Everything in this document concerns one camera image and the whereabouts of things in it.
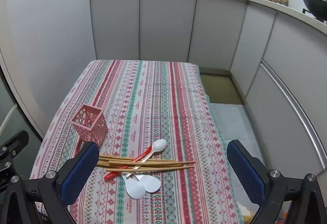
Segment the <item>black wok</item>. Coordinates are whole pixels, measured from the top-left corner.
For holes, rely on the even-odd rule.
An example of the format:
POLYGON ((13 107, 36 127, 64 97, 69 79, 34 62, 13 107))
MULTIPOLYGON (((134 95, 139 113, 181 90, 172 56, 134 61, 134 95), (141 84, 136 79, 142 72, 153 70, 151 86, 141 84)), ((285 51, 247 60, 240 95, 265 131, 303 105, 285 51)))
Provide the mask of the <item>black wok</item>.
POLYGON ((326 0, 303 0, 308 12, 317 20, 326 21, 326 0))

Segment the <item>grey kitchen cabinets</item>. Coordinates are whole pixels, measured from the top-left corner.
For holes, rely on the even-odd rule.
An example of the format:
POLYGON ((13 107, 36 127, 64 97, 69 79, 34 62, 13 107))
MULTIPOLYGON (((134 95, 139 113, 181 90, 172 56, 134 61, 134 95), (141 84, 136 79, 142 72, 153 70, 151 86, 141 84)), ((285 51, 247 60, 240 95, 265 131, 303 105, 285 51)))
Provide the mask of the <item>grey kitchen cabinets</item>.
POLYGON ((96 56, 230 75, 263 155, 326 176, 326 25, 267 0, 90 0, 96 56))

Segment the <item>pink perforated utensil holder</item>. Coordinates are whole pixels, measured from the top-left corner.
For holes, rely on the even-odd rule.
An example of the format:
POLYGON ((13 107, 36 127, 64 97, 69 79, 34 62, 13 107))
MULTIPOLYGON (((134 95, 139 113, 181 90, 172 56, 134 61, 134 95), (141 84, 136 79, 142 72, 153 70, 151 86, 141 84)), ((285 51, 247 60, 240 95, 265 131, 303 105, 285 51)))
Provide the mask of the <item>pink perforated utensil holder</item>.
POLYGON ((104 110, 92 105, 81 105, 70 122, 83 142, 94 142, 98 147, 101 147, 109 131, 104 110))

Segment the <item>white plastic spoon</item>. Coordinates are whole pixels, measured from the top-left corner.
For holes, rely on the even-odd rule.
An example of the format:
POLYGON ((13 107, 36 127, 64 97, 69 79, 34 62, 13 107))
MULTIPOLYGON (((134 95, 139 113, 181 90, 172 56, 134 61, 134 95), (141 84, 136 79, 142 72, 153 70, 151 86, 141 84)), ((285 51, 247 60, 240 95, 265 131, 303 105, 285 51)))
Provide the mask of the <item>white plastic spoon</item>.
POLYGON ((141 154, 137 158, 133 159, 133 163, 145 163, 151 156, 155 153, 162 152, 167 146, 167 141, 165 139, 158 139, 153 142, 153 144, 146 150, 145 153, 141 154))

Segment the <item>white rice paddle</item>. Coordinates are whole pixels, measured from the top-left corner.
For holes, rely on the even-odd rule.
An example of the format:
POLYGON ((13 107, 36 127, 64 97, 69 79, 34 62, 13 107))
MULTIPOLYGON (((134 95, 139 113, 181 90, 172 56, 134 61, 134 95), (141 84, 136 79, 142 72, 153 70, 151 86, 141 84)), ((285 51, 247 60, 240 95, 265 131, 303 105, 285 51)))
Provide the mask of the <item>white rice paddle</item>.
POLYGON ((142 183, 140 183, 138 180, 135 180, 131 177, 127 178, 126 174, 122 173, 120 174, 122 177, 124 183, 125 183, 125 189, 127 194, 135 200, 141 199, 146 194, 146 189, 142 183))
POLYGON ((151 175, 135 174, 135 177, 144 185, 145 190, 148 193, 155 193, 161 187, 161 181, 151 175))

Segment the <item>patterned striped tablecloth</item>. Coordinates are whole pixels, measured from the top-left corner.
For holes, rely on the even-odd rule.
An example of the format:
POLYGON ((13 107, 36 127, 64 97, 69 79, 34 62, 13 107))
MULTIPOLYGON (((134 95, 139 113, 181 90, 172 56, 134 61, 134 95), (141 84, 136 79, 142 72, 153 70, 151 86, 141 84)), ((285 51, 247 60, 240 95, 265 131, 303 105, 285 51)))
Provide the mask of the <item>patterned striped tablecloth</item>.
POLYGON ((201 83, 186 62, 93 60, 55 114, 31 178, 58 170, 82 140, 71 120, 81 105, 101 108, 108 134, 101 154, 137 157, 155 140, 160 159, 194 161, 192 169, 157 173, 158 192, 132 199, 122 178, 105 181, 95 168, 69 212, 76 223, 242 223, 231 187, 231 167, 201 83))

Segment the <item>wooden chopstick two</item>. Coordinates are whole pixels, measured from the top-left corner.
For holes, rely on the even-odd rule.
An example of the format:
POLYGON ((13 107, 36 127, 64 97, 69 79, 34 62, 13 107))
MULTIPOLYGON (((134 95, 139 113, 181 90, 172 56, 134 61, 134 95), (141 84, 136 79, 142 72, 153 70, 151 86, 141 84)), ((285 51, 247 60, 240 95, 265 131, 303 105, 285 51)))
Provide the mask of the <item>wooden chopstick two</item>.
MULTIPOLYGON (((140 165, 140 166, 147 166, 147 167, 160 167, 160 166, 182 166, 182 165, 191 165, 191 164, 195 164, 196 162, 194 161, 189 161, 189 162, 149 162, 149 161, 146 161, 145 163, 134 163, 134 164, 130 164, 128 166, 137 166, 137 165, 140 165)), ((107 167, 110 167, 110 166, 119 166, 119 165, 116 165, 116 164, 109 164, 108 161, 99 161, 97 163, 97 165, 99 166, 107 166, 107 167)))

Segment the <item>red plastic spoon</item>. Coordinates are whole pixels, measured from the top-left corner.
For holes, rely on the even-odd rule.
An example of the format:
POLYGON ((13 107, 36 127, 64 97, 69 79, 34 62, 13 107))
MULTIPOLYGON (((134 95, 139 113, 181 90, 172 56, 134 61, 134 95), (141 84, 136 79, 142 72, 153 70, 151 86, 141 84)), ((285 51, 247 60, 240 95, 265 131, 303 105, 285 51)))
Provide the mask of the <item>red plastic spoon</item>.
POLYGON ((141 161, 148 156, 151 156, 151 151, 152 149, 149 147, 145 152, 135 158, 101 155, 100 158, 101 162, 103 163, 103 167, 108 170, 108 173, 104 176, 104 180, 110 181, 120 172, 124 172, 124 169, 131 169, 136 165, 139 165, 141 161))

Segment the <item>wooden chopstick four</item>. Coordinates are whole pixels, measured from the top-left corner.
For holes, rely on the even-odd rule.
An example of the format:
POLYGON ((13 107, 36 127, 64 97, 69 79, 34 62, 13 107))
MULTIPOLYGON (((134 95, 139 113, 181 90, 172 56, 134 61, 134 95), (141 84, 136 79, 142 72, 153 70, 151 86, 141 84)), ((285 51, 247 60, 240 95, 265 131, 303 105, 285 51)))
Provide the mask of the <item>wooden chopstick four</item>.
POLYGON ((119 166, 123 166, 123 165, 130 165, 130 164, 134 164, 132 161, 129 161, 129 160, 109 160, 108 161, 109 164, 116 164, 116 165, 119 165, 119 166))

